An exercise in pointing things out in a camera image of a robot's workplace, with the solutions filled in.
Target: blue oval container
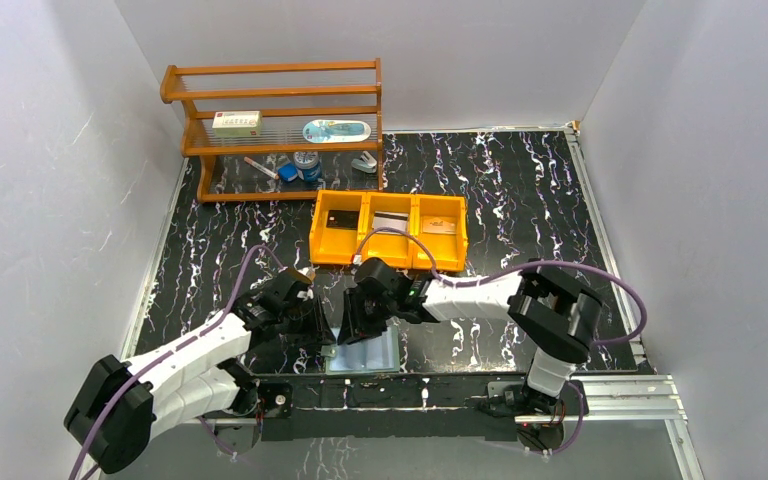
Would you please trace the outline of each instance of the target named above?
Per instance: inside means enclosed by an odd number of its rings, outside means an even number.
[[[293,163],[305,182],[316,182],[322,176],[319,152],[296,152],[293,154]]]

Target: blue cap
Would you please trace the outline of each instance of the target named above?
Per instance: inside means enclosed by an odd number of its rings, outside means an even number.
[[[281,177],[281,180],[289,183],[299,178],[299,171],[296,170],[295,165],[288,163],[278,169],[278,176]]]

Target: gray wall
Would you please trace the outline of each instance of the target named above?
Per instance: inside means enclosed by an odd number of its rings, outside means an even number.
[[[647,2],[582,131],[706,475],[768,478],[768,2]]]
[[[135,315],[178,135],[112,1],[0,0],[0,479],[68,474],[63,417]]]
[[[427,130],[581,119],[644,2],[116,3],[158,78],[169,64],[381,57],[384,127]]]

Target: small cardboard box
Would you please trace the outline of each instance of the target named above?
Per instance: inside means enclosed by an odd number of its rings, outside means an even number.
[[[249,138],[260,136],[260,112],[216,112],[213,132],[219,138]]]

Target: orange storage tray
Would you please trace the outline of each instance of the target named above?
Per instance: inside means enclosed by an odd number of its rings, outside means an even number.
[[[357,211],[357,230],[327,227],[331,210]],[[464,269],[468,239],[463,197],[379,192],[319,191],[310,230],[311,262],[350,265],[358,245],[373,229],[376,212],[407,213],[408,232],[428,247],[439,270]],[[394,234],[370,237],[361,256],[379,257],[396,268],[431,269],[422,249]]]

